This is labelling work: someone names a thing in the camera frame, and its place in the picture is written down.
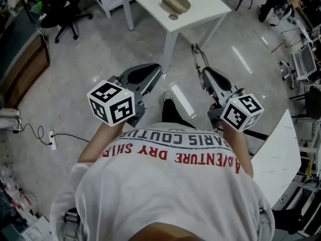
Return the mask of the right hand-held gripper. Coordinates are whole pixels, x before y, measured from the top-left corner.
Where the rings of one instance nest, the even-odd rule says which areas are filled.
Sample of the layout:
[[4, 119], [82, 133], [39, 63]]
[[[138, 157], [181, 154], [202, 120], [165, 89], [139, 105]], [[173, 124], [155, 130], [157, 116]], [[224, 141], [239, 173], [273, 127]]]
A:
[[213, 98], [208, 111], [213, 128], [225, 122], [237, 132], [252, 127], [264, 112], [264, 108], [253, 94], [245, 94], [244, 88], [236, 85], [233, 78], [213, 67], [199, 71], [202, 89]]

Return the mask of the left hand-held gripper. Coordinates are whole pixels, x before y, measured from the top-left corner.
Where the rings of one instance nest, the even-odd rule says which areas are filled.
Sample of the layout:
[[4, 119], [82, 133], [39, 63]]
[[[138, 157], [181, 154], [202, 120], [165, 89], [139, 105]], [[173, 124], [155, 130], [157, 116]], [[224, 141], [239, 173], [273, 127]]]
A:
[[128, 68], [108, 81], [102, 80], [87, 93], [93, 114], [110, 127], [122, 122], [135, 127], [146, 110], [143, 99], [161, 75], [159, 64], [148, 63]]

